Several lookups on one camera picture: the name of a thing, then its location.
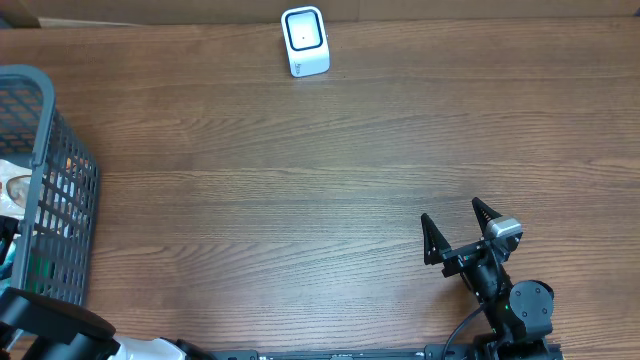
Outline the beige snack pouch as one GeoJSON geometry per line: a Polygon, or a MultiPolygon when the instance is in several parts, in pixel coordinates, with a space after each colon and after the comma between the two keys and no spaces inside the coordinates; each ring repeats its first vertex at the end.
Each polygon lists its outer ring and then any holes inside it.
{"type": "Polygon", "coordinates": [[[7,160],[1,161],[1,215],[22,220],[32,171],[7,160]]]}

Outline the light green wipes packet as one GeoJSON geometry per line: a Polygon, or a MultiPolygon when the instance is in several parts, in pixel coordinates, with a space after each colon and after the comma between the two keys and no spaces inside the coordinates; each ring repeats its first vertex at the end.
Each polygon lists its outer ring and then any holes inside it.
{"type": "Polygon", "coordinates": [[[16,245],[14,243],[11,243],[8,248],[6,257],[4,258],[4,261],[0,267],[0,276],[1,276],[0,293],[3,293],[8,287],[11,286],[11,277],[12,277],[13,264],[15,259],[15,251],[16,251],[16,245]]]}

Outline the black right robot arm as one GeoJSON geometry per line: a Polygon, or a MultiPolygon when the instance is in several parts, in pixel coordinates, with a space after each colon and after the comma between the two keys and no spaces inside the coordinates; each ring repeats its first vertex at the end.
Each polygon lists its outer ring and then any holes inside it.
{"type": "Polygon", "coordinates": [[[514,283],[503,266],[520,244],[521,223],[477,197],[472,199],[472,207],[481,236],[457,249],[426,213],[421,215],[424,263],[441,264],[446,278],[460,276],[478,302],[478,308],[462,320],[445,343],[425,347],[424,357],[561,359],[561,347],[546,340],[553,331],[553,289],[539,280],[514,283]]]}

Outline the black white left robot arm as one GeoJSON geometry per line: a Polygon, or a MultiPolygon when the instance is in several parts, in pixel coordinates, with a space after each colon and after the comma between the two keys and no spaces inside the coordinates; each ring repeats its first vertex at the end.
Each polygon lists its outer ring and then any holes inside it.
{"type": "Polygon", "coordinates": [[[115,327],[88,309],[41,294],[7,288],[1,295],[1,357],[19,331],[35,340],[26,359],[226,359],[183,339],[120,337],[115,327]]]}

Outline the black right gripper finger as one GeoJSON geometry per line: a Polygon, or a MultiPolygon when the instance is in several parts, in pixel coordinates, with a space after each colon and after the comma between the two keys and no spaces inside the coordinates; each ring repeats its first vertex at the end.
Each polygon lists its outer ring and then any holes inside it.
{"type": "Polygon", "coordinates": [[[427,213],[421,215],[421,226],[424,238],[424,263],[436,265],[445,260],[445,254],[451,247],[427,213]]]}
{"type": "Polygon", "coordinates": [[[478,197],[474,197],[471,203],[482,233],[494,234],[495,220],[501,218],[502,215],[478,197]]]}

